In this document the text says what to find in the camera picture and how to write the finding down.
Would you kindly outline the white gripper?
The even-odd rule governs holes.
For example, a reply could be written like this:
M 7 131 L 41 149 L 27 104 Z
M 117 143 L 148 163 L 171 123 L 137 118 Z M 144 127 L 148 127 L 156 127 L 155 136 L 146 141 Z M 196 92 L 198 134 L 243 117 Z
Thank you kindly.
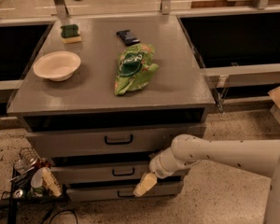
M 149 163 L 149 171 L 151 173 L 144 173 L 140 182 L 137 184 L 133 191 L 133 195 L 136 197 L 141 197 L 151 190 L 156 184 L 158 178 L 164 179 L 171 176 L 173 173 L 164 169 L 161 165 L 160 155 L 151 154 Z

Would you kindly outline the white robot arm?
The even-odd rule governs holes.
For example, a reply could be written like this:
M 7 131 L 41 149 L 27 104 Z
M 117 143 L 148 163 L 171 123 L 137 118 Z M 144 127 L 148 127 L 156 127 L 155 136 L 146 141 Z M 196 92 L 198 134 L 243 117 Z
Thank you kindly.
M 176 136 L 157 153 L 133 191 L 141 197 L 159 179 L 186 170 L 198 161 L 210 160 L 271 179 L 263 224 L 280 224 L 280 140 L 209 141 L 190 134 Z

